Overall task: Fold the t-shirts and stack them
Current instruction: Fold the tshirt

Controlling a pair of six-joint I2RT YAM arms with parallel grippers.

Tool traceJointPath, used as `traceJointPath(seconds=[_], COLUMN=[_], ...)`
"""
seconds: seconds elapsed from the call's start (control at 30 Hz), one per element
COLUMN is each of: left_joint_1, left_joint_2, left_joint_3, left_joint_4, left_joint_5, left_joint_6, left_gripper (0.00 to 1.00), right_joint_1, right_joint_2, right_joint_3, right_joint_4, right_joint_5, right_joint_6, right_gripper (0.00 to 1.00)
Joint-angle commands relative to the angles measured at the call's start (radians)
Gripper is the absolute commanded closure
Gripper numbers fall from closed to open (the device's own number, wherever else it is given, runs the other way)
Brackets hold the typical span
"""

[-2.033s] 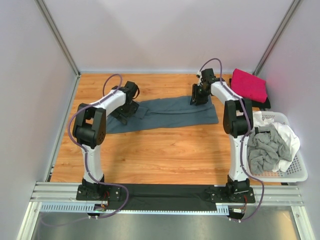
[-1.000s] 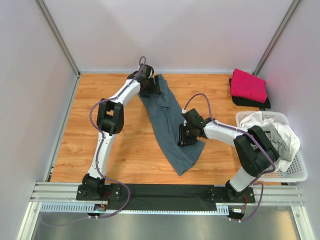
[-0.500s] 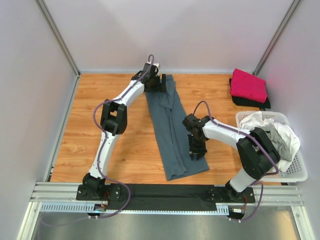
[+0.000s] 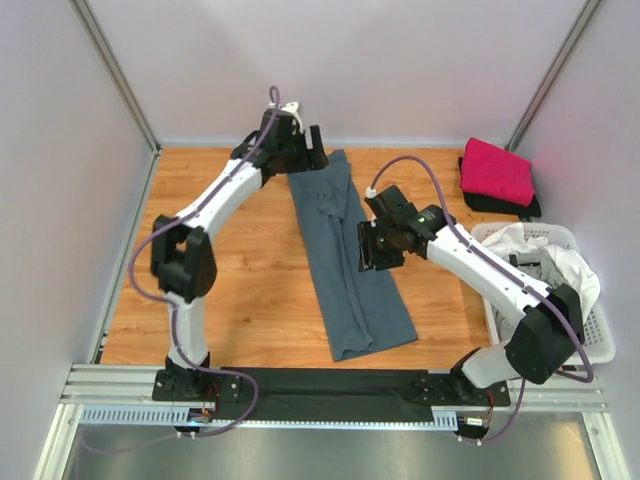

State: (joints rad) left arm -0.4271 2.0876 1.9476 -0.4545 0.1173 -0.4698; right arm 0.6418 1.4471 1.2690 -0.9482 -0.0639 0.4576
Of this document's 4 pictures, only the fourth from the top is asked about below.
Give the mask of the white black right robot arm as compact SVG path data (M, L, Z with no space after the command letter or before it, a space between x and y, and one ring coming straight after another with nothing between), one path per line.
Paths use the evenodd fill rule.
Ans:
M417 209L396 186L365 193L373 218L357 227L360 271L400 267L408 254L439 265L479 293L514 326L512 335L458 361L452 395L470 404L496 383L541 385L584 343L579 294L551 287L501 259L437 205Z

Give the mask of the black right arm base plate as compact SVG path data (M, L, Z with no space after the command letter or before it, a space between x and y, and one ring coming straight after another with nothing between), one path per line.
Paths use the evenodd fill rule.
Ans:
M506 407L511 397L505 382L475 387L465 377L450 373L420 372L413 380L417 400L429 406Z

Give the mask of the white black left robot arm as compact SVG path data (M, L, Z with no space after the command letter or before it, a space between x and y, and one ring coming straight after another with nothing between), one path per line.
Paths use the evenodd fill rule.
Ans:
M320 129L304 128L300 105L270 105L260 128L232 150L224 169L202 194L174 217L160 216L154 222L150 269L169 310L168 359L183 368L174 385L186 400L199 401L210 389L210 376L198 367L209 360L204 298L217 277L217 234L272 177L327 165Z

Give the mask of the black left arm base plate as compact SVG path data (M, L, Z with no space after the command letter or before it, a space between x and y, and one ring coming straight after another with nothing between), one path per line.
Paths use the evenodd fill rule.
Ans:
M238 403L251 400L253 388L237 375L160 370L154 380L151 398L160 402Z

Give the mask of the blue-grey t-shirt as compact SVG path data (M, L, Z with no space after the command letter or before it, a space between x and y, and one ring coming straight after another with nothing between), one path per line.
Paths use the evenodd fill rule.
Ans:
M418 333L391 274L358 271L357 226L366 216L346 152L328 160L288 183L331 357L340 362L414 342Z

